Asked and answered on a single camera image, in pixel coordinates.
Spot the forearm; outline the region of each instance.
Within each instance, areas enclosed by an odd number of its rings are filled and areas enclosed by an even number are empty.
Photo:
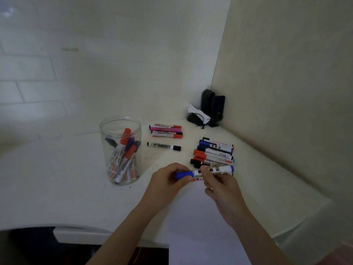
[[[108,240],[100,247],[87,265],[128,264],[145,228],[154,213],[143,205],[137,205]]]
[[[237,217],[232,228],[252,265],[292,265],[249,210]]]

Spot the hand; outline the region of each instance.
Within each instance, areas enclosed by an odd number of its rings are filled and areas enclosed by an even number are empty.
[[[178,192],[192,181],[191,176],[183,177],[177,181],[176,172],[189,171],[186,166],[173,163],[158,169],[152,174],[140,204],[157,214],[167,207]]]
[[[229,174],[214,176],[206,166],[201,167],[201,173],[207,187],[205,193],[215,201],[227,224],[234,227],[236,221],[249,212],[236,178]]]

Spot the white tissue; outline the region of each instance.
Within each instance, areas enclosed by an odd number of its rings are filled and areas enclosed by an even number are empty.
[[[204,113],[203,113],[202,111],[200,111],[199,109],[195,109],[195,107],[192,106],[191,104],[189,104],[189,106],[188,106],[188,112],[189,112],[189,113],[196,113],[196,115],[198,116],[198,118],[200,118],[201,120],[203,120],[203,124],[204,124],[204,125],[207,124],[207,123],[210,121],[210,119],[211,119],[210,116],[204,114]]]

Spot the pile of markers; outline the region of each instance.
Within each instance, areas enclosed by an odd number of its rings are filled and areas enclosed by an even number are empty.
[[[154,124],[150,125],[150,130],[153,137],[183,138],[180,125]]]
[[[194,150],[194,158],[190,163],[195,168],[200,168],[201,165],[218,167],[224,165],[232,165],[234,145],[224,142],[214,141],[212,139],[203,137],[199,141],[199,145]]]
[[[131,130],[125,129],[120,143],[109,137],[106,137],[105,141],[115,147],[107,165],[109,178],[115,179],[116,184],[119,184],[123,179],[126,179],[126,182],[137,179],[135,155],[141,142],[135,141],[135,137],[131,136]]]

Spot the right hand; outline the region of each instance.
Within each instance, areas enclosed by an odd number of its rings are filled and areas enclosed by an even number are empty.
[[[202,166],[200,169],[207,187],[205,193],[214,200],[227,224],[234,227],[237,220],[249,212],[236,178],[229,174],[218,174],[218,180],[208,170],[209,167]]]

